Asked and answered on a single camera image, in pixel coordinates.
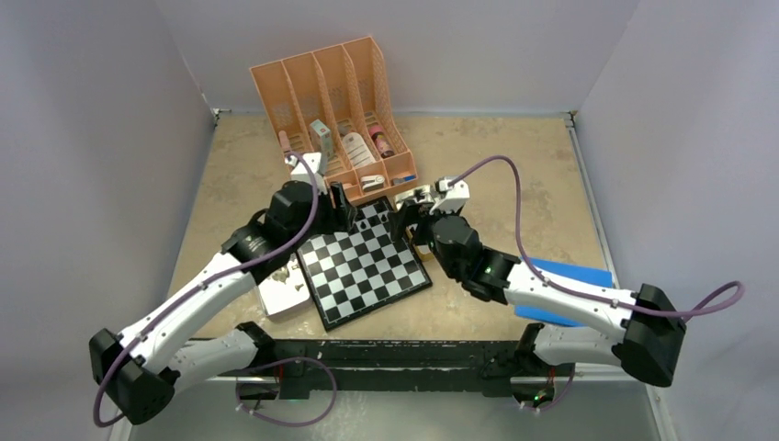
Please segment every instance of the blue mat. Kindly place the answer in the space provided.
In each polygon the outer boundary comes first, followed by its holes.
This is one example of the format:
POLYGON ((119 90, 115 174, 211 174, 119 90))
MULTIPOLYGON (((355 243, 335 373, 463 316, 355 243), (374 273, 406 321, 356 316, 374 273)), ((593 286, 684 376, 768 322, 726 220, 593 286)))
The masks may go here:
MULTIPOLYGON (((599 287, 611 288, 614 283, 612 281, 611 272, 604 269, 561 264, 560 262, 551 262, 543 259, 533 259, 533 264, 544 271, 549 271, 568 278, 575 278, 581 282, 592 283, 599 287)), ((538 320, 539 322, 552 323, 559 326, 581 326, 581 324, 573 320, 530 306, 517 306, 514 308, 514 313, 519 317, 538 320)))

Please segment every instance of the floor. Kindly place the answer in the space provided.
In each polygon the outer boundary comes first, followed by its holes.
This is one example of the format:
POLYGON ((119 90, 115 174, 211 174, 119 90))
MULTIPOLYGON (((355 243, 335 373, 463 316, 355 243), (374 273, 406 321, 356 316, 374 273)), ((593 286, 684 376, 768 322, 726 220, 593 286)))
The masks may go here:
MULTIPOLYGON (((522 177, 522 238, 531 256, 604 267, 570 138, 562 119, 397 117, 422 183, 457 175, 478 160, 511 157, 522 177)), ((171 293, 180 289, 288 179, 268 120, 222 117, 178 258, 171 293)), ((468 179, 463 216, 493 248, 516 254, 514 184, 505 164, 490 164, 468 179)), ((472 298, 435 260, 425 267, 434 284, 329 333, 311 303, 272 322, 256 293, 241 296, 197 334, 216 337, 255 321, 275 338, 517 339, 528 321, 512 308, 472 298)))

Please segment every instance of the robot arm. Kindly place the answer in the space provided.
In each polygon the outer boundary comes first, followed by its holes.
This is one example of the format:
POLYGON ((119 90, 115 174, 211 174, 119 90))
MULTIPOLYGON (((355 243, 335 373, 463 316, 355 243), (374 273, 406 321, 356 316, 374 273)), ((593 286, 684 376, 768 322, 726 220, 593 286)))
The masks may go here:
POLYGON ((141 338, 119 362, 120 368, 106 390, 133 424, 153 418, 176 393, 189 385, 226 371, 247 368, 257 357, 267 356, 273 340, 254 323, 239 325, 219 339, 191 345, 187 342, 225 306, 285 265, 309 237, 351 229, 356 209, 346 200, 340 184, 325 186, 322 173, 326 164, 321 154, 307 153, 303 160, 315 172, 318 208, 307 234, 285 253, 211 284, 204 282, 214 274, 274 252, 302 229, 313 202, 310 177, 303 164, 294 164, 292 180, 274 194, 268 209, 258 211, 236 230, 205 268, 163 305, 118 334, 103 329, 90 340, 93 376, 99 384, 119 354, 129 348, 130 342, 141 338), (197 286, 200 290, 195 295, 164 316, 150 332, 142 333, 149 322, 197 286))
POLYGON ((395 198, 400 207, 390 218, 395 237, 408 228, 412 241, 428 247, 446 275, 472 296, 502 304, 534 306, 586 327, 563 328, 543 323, 527 327, 524 356, 537 366, 596 363, 621 367, 632 377, 655 386, 670 386, 686 327, 682 319, 650 316, 618 302, 657 311, 675 311, 658 288, 634 292, 603 288, 541 271, 539 278, 519 257, 484 246, 479 234, 460 216, 469 199, 468 185, 442 178, 395 198), (548 281, 611 300, 611 304, 561 292, 548 281))

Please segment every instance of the blue object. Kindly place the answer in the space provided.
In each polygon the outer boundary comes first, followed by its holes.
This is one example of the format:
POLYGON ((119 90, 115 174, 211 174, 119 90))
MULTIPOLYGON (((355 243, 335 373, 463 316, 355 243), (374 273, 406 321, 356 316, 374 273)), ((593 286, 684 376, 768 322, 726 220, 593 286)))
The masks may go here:
MULTIPOLYGON (((560 262, 551 262, 543 259, 533 259, 533 264, 544 271, 559 274, 563 277, 575 278, 581 282, 592 283, 599 287, 611 288, 614 285, 611 272, 604 269, 562 264, 560 262)), ((514 313, 519 317, 538 320, 539 322, 552 323, 559 326, 581 326, 578 322, 531 306, 514 307, 514 313)))

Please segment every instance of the orange plastic organizer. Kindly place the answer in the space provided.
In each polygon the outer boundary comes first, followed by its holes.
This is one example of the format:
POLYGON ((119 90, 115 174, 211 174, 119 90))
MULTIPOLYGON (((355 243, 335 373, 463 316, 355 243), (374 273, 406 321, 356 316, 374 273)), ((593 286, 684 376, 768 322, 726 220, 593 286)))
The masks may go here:
POLYGON ((335 156, 328 163, 325 180, 328 184, 341 182, 352 203, 417 186, 413 155, 392 118, 384 56, 372 38, 255 66, 251 72, 274 132, 278 135, 284 130, 292 150, 313 152, 309 124, 319 119, 327 125, 333 134, 335 156), (359 133, 376 162, 353 168, 338 136, 338 124, 359 133), (368 127, 374 124, 384 128, 394 156, 382 159, 378 154, 368 134, 368 127), (360 178, 367 175, 384 176, 384 187, 364 192, 360 178), (392 185, 393 178, 409 175, 414 179, 392 185))

